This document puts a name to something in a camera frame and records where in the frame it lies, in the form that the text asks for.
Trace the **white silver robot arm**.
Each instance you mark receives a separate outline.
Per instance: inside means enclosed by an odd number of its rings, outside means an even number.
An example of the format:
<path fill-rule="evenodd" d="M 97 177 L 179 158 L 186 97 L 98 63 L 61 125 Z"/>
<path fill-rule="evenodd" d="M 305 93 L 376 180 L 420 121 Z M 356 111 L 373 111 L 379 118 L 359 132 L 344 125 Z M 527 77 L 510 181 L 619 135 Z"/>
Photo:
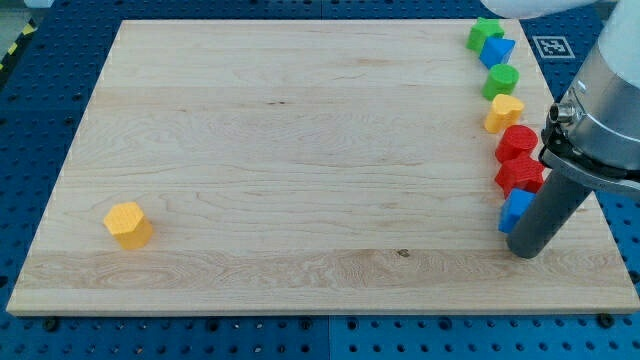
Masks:
<path fill-rule="evenodd" d="M 538 199 L 592 191 L 639 199 L 639 0 L 620 0 L 542 130 Z"/>

